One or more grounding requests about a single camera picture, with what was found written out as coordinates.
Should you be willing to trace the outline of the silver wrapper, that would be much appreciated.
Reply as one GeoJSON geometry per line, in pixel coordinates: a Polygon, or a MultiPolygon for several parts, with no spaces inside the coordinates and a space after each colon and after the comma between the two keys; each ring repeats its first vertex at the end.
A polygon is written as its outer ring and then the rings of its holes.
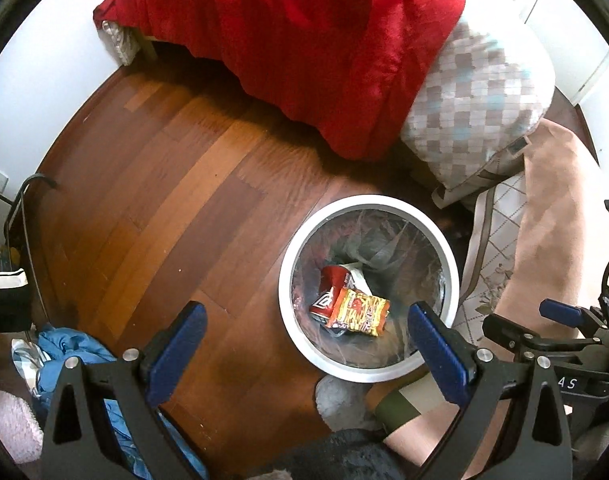
{"type": "Polygon", "coordinates": [[[363,273],[363,265],[360,262],[344,263],[341,268],[347,271],[344,286],[362,292],[365,295],[371,296],[373,293],[366,281],[363,273]]]}

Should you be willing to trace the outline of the red blanket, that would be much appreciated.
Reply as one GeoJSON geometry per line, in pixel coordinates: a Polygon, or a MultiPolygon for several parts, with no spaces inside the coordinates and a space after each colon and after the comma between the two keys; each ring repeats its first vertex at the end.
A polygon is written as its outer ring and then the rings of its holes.
{"type": "Polygon", "coordinates": [[[465,0],[104,0],[116,23],[223,62],[242,88],[350,160],[397,141],[465,0]]]}

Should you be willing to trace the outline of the white trash bin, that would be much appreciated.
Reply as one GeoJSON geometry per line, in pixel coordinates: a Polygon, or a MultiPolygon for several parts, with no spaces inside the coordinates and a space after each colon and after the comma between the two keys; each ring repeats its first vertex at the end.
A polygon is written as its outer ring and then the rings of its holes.
{"type": "Polygon", "coordinates": [[[459,275],[449,243],[426,214],[397,198],[354,195],[304,220],[287,246],[277,294],[286,332],[311,364],[347,382],[374,384],[423,365],[409,334],[408,308],[426,302],[451,325],[459,275]],[[310,309],[321,297],[327,266],[344,266],[354,273],[357,289],[389,301],[381,335],[315,320],[310,309]]]}

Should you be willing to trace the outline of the orange snack bag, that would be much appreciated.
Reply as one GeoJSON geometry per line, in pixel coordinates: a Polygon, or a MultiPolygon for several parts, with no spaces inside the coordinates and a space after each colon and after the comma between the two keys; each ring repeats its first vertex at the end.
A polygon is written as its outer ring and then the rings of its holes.
{"type": "Polygon", "coordinates": [[[379,337],[385,328],[389,309],[388,299],[342,287],[326,327],[379,337]]]}

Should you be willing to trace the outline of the striped table cloth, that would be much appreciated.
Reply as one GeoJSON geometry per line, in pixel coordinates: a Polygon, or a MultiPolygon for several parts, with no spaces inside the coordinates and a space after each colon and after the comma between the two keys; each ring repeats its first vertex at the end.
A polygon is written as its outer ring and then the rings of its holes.
{"type": "Polygon", "coordinates": [[[609,260],[609,212],[600,169],[569,129],[544,119],[525,156],[527,205],[513,275],[495,309],[545,338],[577,330],[539,314],[545,299],[586,307],[597,299],[609,260]]]}

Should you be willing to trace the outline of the red cola can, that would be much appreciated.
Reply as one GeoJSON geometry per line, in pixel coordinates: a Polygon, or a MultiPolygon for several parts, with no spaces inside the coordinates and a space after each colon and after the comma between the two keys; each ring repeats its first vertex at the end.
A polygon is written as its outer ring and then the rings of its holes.
{"type": "Polygon", "coordinates": [[[321,269],[321,283],[319,283],[318,297],[310,304],[309,313],[314,320],[327,324],[333,314],[339,292],[354,284],[351,271],[347,266],[325,266],[321,269]]]}

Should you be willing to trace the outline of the checkered quilt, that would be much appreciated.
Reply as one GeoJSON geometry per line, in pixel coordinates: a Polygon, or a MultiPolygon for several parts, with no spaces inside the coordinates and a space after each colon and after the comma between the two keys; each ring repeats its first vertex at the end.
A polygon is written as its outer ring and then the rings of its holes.
{"type": "Polygon", "coordinates": [[[479,188],[513,165],[554,90],[551,58],[533,44],[513,0],[465,0],[401,139],[446,192],[479,188]]]}

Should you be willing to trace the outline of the blue clothing pile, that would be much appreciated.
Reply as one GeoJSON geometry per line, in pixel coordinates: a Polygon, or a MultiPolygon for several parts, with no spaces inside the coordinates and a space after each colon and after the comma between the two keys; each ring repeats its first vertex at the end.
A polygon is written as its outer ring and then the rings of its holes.
{"type": "Polygon", "coordinates": [[[45,418],[44,478],[208,478],[160,405],[147,403],[144,350],[116,358],[69,328],[50,327],[36,341],[13,340],[16,370],[45,418]]]}

